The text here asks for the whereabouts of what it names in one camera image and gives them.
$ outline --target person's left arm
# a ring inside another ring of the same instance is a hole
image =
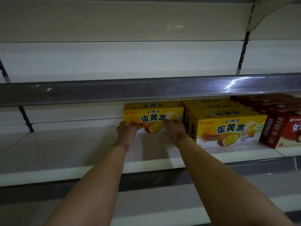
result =
[[[110,152],[76,184],[45,226],[111,224],[125,155],[138,129],[120,123],[118,140]]]

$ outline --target forearm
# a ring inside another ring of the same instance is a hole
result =
[[[110,225],[125,153],[124,148],[113,147],[70,191],[46,225]]]
[[[289,225],[291,222],[264,194],[191,138],[179,143],[191,179],[213,224]]]

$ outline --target person's right arm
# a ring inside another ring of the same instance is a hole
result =
[[[213,225],[294,225],[255,186],[202,149],[182,123],[165,124]]]

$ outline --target hand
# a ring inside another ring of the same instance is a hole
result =
[[[139,125],[125,124],[124,121],[119,123],[119,127],[116,128],[118,132],[118,140],[113,146],[119,146],[129,151],[131,143],[133,142],[136,132],[140,129]]]
[[[170,121],[164,120],[164,124],[167,125],[169,132],[171,133],[171,138],[176,147],[179,146],[181,140],[189,138],[185,131],[185,127],[181,121]]]

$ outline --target yellow box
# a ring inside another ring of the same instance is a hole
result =
[[[230,98],[217,98],[210,99],[204,98],[200,100],[182,100],[180,101],[184,107],[183,124],[186,128],[186,132],[190,135],[191,123],[189,119],[190,110],[197,109],[216,109],[216,108],[232,108],[232,107],[245,107],[239,102],[234,102]]]
[[[154,133],[167,130],[165,119],[182,121],[183,111],[180,102],[126,104],[123,116],[126,124],[140,125],[137,133]]]
[[[190,136],[202,148],[256,143],[267,115],[244,107],[191,109]]]

